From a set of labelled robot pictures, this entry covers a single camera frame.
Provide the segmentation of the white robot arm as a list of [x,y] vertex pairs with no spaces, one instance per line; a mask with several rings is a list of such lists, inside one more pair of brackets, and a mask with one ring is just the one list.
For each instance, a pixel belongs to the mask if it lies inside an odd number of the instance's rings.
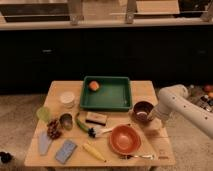
[[187,100],[188,97],[188,89],[182,84],[161,88],[158,92],[158,103],[150,114],[165,125],[170,114],[175,111],[213,139],[213,113],[191,103]]

